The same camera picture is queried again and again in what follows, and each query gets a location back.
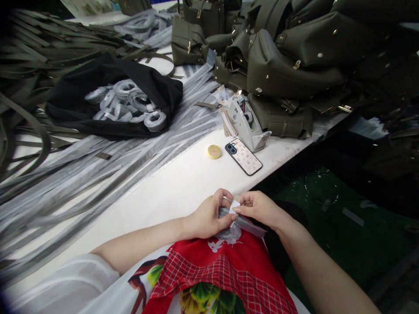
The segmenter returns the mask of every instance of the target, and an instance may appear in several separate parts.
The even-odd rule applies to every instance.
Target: pink phone case
[[[262,163],[240,139],[232,140],[225,146],[225,149],[248,176],[254,175],[262,168]]]

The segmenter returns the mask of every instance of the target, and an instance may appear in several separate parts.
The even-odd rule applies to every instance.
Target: metal buckle
[[[352,113],[352,111],[354,110],[351,106],[348,106],[348,105],[339,106],[338,108],[347,113]]]

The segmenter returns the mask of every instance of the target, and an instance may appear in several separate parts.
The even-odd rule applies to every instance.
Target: handbag
[[[385,32],[334,12],[283,31],[275,43],[303,67],[339,66],[358,63],[385,37]]]
[[[272,131],[279,137],[311,137],[313,132],[313,109],[309,105],[298,108],[294,114],[289,114],[280,103],[284,99],[273,100],[264,96],[249,94],[247,96],[262,131]]]
[[[249,11],[250,21],[254,20],[254,33],[266,29],[272,39],[285,28],[287,7],[291,8],[290,0],[258,0]]]
[[[291,0],[292,13],[287,18],[286,28],[293,28],[330,12],[334,0]]]
[[[401,23],[419,20],[419,2],[412,0],[338,0],[331,12],[340,12],[368,23]]]
[[[250,33],[241,32],[237,35],[233,43],[225,49],[224,63],[226,68],[232,72],[237,68],[241,72],[247,73],[247,58],[249,56]]]
[[[247,90],[247,76],[241,72],[230,72],[226,69],[222,57],[216,57],[214,80],[231,90]]]
[[[202,52],[204,40],[204,33],[198,24],[174,19],[170,44],[175,65],[204,64]]]
[[[227,46],[234,41],[236,36],[237,34],[234,33],[219,34],[207,37],[202,46],[202,54],[204,56],[204,59],[206,59],[209,49],[214,50],[217,53],[217,55],[221,55],[226,50]]]
[[[389,134],[376,145],[363,169],[386,180],[419,171],[419,129]]]
[[[247,91],[259,95],[309,99],[346,79],[336,67],[307,71],[276,48],[267,30],[260,30],[249,49]]]
[[[118,4],[121,12],[125,15],[135,15],[151,9],[151,4],[148,0],[118,0]]]
[[[204,38],[225,33],[223,0],[185,0],[183,15],[185,21],[202,27]]]

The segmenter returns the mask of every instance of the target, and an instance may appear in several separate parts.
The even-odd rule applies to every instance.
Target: table surface
[[[160,3],[156,8],[161,9],[172,4],[173,2]],[[167,47],[161,51],[170,50],[170,47]],[[168,69],[169,63],[165,64],[165,61],[153,59],[148,65],[155,67],[162,74],[170,71]],[[181,67],[176,69],[176,75],[184,75]],[[263,167],[251,177],[242,171],[226,151],[223,151],[222,156],[217,160],[210,159],[207,156],[206,149],[209,145],[218,145],[223,150],[225,144],[233,139],[233,137],[225,137],[223,130],[211,132],[159,169],[153,176],[139,181],[86,228],[69,248],[35,273],[9,287],[6,293],[10,294],[12,298],[21,294],[22,291],[34,286],[57,270],[70,258],[88,253],[112,238],[188,215],[218,188],[225,188],[234,195],[248,191],[300,151],[316,142],[320,137],[325,136],[333,126],[346,116],[347,114],[341,113],[331,119],[316,121],[312,137],[306,140],[270,137],[266,147],[255,153]],[[78,200],[79,198],[72,200],[63,210]],[[42,237],[24,247],[15,257],[21,257],[34,247],[38,247],[46,240],[51,239],[74,219],[76,217],[45,233]]]

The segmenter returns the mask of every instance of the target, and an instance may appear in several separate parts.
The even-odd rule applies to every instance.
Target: person's right hand
[[[243,193],[240,204],[241,206],[233,208],[236,213],[252,217],[274,230],[280,229],[284,224],[295,222],[293,217],[260,191]]]

